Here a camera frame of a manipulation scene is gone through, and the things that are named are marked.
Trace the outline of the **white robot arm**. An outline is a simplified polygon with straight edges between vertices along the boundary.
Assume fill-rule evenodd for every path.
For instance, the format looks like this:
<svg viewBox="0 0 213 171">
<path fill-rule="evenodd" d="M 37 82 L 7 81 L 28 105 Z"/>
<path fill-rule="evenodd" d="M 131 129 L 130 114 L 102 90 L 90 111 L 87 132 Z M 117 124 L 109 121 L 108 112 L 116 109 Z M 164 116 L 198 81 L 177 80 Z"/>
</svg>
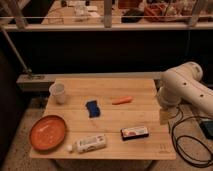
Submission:
<svg viewBox="0 0 213 171">
<path fill-rule="evenodd" d="M 176 107 L 181 100 L 213 118 L 213 90 L 201 83 L 202 77 L 202 67 L 196 62 L 186 62 L 161 74 L 161 86 L 157 92 L 161 125 L 169 120 L 168 110 Z"/>
</svg>

